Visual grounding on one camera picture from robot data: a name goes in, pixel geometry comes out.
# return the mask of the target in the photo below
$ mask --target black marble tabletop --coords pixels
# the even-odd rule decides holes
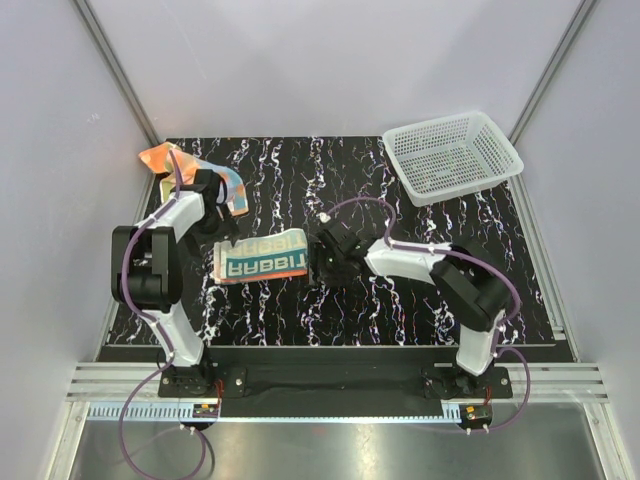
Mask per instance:
[[[240,173],[250,212],[243,238],[290,227],[313,232],[316,214],[358,196],[384,198],[398,211],[396,240],[450,242],[470,234],[491,253],[522,297],[521,314],[503,343],[553,343],[549,318],[508,185],[417,208],[390,168],[379,137],[191,138],[183,150]],[[154,186],[148,213],[159,205]],[[367,233],[384,232],[376,204],[345,207],[341,217]],[[447,345],[457,327],[427,284],[371,277],[341,289],[310,287],[303,278],[215,285],[212,255],[183,256],[184,308],[209,345]],[[149,345],[150,329],[120,306],[108,344]]]

